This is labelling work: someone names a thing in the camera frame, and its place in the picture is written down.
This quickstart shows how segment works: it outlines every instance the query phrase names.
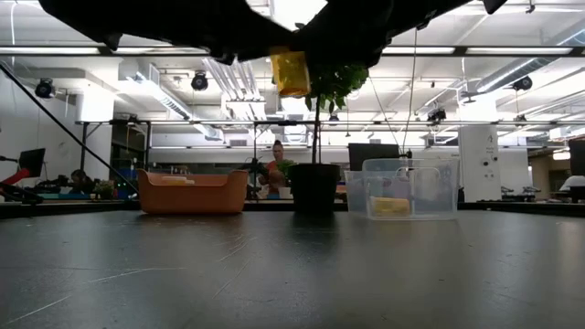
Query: green plant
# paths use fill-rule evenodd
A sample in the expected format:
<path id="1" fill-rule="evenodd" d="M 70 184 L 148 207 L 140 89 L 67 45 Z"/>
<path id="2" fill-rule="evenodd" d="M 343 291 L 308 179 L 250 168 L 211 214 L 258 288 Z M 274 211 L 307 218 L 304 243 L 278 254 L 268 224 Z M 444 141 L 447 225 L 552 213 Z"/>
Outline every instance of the green plant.
<path id="1" fill-rule="evenodd" d="M 289 180 L 289 168 L 292 165 L 296 165 L 296 163 L 293 160 L 287 159 L 284 159 L 276 164 L 276 168 L 284 175 L 284 178 L 286 178 L 287 182 Z"/>
<path id="2" fill-rule="evenodd" d="M 93 192 L 100 195 L 101 198 L 112 198 L 113 197 L 113 182 L 112 181 L 100 181 L 93 188 Z"/>
<path id="3" fill-rule="evenodd" d="M 311 93 L 305 97 L 305 104 L 311 110 L 313 98 L 315 104 L 315 123 L 313 138 L 313 163 L 316 163 L 317 136 L 320 136 L 319 112 L 324 110 L 329 102 L 329 113 L 332 114 L 335 106 L 346 106 L 346 96 L 353 90 L 360 89 L 367 81 L 368 71 L 363 64 L 339 63 L 308 63 L 309 78 L 311 79 Z"/>

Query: yellow sponge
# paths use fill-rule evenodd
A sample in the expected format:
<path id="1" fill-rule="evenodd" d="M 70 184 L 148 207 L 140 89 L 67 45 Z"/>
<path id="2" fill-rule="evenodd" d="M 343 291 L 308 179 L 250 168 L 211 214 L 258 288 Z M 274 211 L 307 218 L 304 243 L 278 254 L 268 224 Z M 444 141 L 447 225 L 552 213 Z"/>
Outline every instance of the yellow sponge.
<path id="1" fill-rule="evenodd" d="M 371 197 L 374 216 L 396 217 L 410 215 L 410 203 L 408 199 L 391 197 Z"/>

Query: orange plastic bin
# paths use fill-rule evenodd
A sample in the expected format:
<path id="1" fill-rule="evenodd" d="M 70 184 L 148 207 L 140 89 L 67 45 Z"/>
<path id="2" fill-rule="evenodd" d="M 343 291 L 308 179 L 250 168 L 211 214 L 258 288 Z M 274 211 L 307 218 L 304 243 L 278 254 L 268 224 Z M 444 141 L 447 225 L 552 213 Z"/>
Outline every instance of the orange plastic bin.
<path id="1" fill-rule="evenodd" d="M 244 208 L 248 172 L 167 175 L 138 170 L 140 206 L 148 214 L 234 214 Z"/>

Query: black cable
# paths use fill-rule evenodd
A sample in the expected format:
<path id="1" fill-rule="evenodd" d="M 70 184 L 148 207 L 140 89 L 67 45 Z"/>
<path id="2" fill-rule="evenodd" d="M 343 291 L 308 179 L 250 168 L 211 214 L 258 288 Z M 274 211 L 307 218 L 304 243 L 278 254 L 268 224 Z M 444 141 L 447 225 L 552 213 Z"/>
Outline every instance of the black cable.
<path id="1" fill-rule="evenodd" d="M 38 106 L 38 108 L 40 110 L 42 110 L 54 123 L 56 123 L 59 128 L 61 128 L 65 133 L 67 133 L 69 135 L 69 137 L 71 137 L 75 141 L 75 143 L 77 143 L 79 146 L 81 146 L 81 148 L 83 150 L 85 150 L 87 153 L 93 155 L 93 157 L 98 159 L 98 161 L 102 165 L 105 165 L 106 167 L 108 167 L 108 169 L 110 169 L 113 173 L 115 173 L 118 177 L 120 177 L 122 179 L 122 181 L 124 183 L 126 183 L 134 191 L 134 193 L 138 194 L 138 189 L 134 185 L 132 185 L 122 174 L 118 173 L 118 171 L 116 169 L 114 169 L 110 164 L 105 162 L 95 152 L 93 152 L 89 147 L 87 147 L 87 145 L 84 144 L 75 134 L 73 134 L 69 129 L 67 129 L 67 127 L 63 123 L 61 123 L 59 121 L 59 119 L 57 119 L 53 115 L 53 113 L 51 113 L 49 110 L 47 110 L 47 108 L 45 108 L 45 106 L 40 101 L 38 101 L 37 98 L 30 91 L 28 91 L 27 87 L 25 87 L 25 85 L 23 85 L 22 82 L 20 82 L 16 78 L 16 76 L 14 74 L 12 74 L 12 72 L 10 72 L 2 64 L 0 64 L 0 70 L 2 70 L 4 72 L 4 74 L 6 74 L 6 76 L 9 79 L 11 79 L 18 86 L 18 88 L 20 88 L 28 96 L 28 98 L 30 100 L 32 100 Z"/>

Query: security camera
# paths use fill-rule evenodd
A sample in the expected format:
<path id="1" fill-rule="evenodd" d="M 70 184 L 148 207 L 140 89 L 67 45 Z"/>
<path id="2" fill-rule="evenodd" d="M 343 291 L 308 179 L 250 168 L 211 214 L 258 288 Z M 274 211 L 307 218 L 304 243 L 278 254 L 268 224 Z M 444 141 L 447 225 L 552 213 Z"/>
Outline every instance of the security camera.
<path id="1" fill-rule="evenodd" d="M 43 78 L 35 88 L 35 95 L 37 97 L 50 100 L 55 97 L 55 87 L 53 86 L 53 79 Z"/>
<path id="2" fill-rule="evenodd" d="M 512 89 L 519 90 L 530 90 L 532 88 L 532 79 L 530 77 L 524 77 L 512 84 Z"/>
<path id="3" fill-rule="evenodd" d="M 203 91 L 207 89 L 207 78 L 205 77 L 205 71 L 195 72 L 195 77 L 191 81 L 191 87 L 193 90 Z"/>
<path id="4" fill-rule="evenodd" d="M 445 112 L 445 109 L 441 108 L 432 110 L 427 115 L 427 121 L 429 122 L 440 122 L 447 119 L 447 113 Z"/>

